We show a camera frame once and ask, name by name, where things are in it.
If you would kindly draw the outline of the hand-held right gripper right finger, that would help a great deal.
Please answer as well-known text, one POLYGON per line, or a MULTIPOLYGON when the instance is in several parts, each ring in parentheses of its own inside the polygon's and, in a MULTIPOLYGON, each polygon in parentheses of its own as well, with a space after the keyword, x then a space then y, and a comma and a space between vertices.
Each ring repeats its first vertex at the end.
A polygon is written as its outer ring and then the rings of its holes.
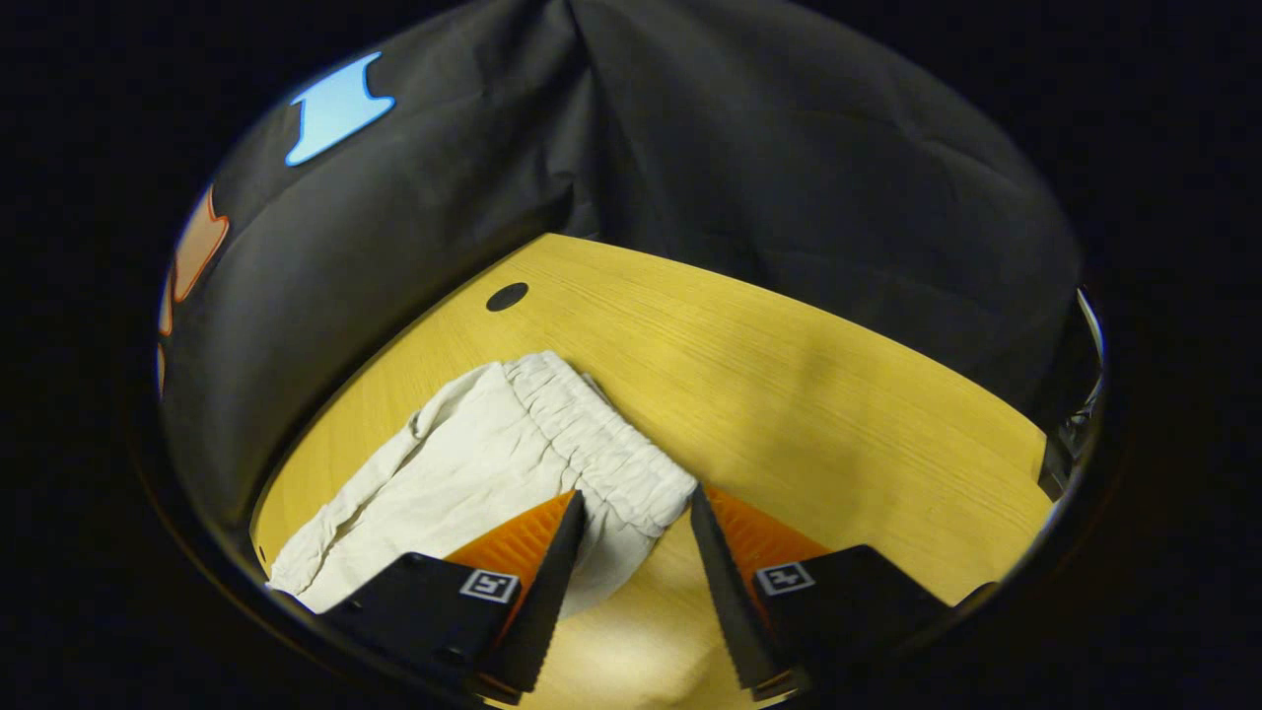
POLYGON ((877 549, 828 549, 716 486, 694 491, 690 521, 740 687, 756 701, 867 695, 996 589, 944 603, 877 549))

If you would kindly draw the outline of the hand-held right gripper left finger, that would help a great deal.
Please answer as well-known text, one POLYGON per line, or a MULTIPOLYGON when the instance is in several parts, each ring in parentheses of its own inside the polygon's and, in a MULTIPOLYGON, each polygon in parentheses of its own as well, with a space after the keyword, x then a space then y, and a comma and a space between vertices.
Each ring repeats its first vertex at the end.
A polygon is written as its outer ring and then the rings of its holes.
POLYGON ((565 491, 447 557, 401 554, 321 619, 445 690, 517 705, 536 687, 586 533, 565 491))

